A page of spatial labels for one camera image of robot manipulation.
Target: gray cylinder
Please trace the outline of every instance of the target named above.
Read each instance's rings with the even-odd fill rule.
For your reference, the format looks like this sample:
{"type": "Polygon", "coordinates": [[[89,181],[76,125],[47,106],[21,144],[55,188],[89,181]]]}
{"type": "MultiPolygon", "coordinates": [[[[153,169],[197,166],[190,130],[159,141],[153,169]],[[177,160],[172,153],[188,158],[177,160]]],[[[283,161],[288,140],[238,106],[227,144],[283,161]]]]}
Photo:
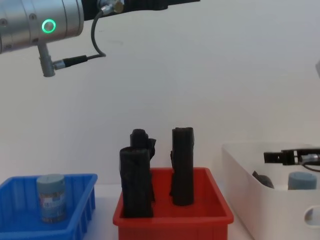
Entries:
{"type": "Polygon", "coordinates": [[[76,37],[83,27],[81,0],[1,0],[0,54],[76,37]]]}

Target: blue tray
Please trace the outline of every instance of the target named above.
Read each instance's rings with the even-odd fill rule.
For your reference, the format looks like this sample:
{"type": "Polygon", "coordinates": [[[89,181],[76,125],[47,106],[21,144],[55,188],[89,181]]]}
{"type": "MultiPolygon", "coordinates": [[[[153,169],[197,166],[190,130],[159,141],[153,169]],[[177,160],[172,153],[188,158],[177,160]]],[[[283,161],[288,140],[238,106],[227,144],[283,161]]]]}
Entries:
{"type": "Polygon", "coordinates": [[[0,240],[82,240],[96,208],[96,174],[65,175],[67,218],[41,220],[37,177],[12,177],[0,185],[0,240]]]}

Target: green led ring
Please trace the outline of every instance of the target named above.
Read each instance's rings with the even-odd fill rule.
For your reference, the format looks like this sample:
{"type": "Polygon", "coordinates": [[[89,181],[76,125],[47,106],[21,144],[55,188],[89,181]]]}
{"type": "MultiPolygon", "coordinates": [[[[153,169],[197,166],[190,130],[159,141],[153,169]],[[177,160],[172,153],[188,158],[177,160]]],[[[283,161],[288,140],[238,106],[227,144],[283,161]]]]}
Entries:
{"type": "Polygon", "coordinates": [[[52,20],[52,19],[47,19],[47,20],[45,20],[45,21],[42,23],[42,31],[43,31],[45,34],[51,34],[51,33],[53,33],[55,30],[56,30],[56,22],[55,22],[54,20],[52,20]],[[52,25],[53,25],[52,30],[48,31],[48,30],[45,29],[45,25],[46,25],[47,23],[52,23],[52,25]]]}

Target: black rolled cloth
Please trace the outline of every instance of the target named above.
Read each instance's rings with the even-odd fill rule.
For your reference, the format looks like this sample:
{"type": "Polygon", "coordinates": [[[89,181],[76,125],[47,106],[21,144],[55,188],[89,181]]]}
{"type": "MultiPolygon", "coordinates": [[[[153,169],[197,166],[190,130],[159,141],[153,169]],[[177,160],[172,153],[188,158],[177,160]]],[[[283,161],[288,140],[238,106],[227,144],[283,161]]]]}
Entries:
{"type": "Polygon", "coordinates": [[[150,153],[145,148],[120,150],[120,176],[125,218],[153,217],[150,153]]]}
{"type": "Polygon", "coordinates": [[[177,206],[194,203],[194,129],[192,127],[172,130],[173,168],[171,192],[172,201],[177,206]]]}
{"type": "MultiPolygon", "coordinates": [[[[156,152],[155,145],[156,140],[153,138],[149,138],[148,134],[144,129],[134,129],[132,131],[132,134],[130,134],[130,146],[135,149],[147,149],[150,153],[150,161],[156,152]]],[[[156,200],[152,183],[151,198],[153,202],[156,200]]]]}

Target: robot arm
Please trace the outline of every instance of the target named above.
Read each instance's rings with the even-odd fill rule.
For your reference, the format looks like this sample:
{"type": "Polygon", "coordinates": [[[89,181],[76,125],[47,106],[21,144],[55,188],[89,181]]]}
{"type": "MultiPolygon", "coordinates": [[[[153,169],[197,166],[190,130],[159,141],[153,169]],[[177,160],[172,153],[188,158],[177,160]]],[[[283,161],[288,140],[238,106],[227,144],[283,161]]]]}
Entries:
{"type": "Polygon", "coordinates": [[[95,40],[99,18],[139,10],[164,10],[168,5],[199,0],[0,0],[0,54],[37,46],[45,77],[55,70],[105,57],[95,40]],[[97,53],[52,62],[47,43],[79,36],[92,20],[91,40],[97,53]]]}

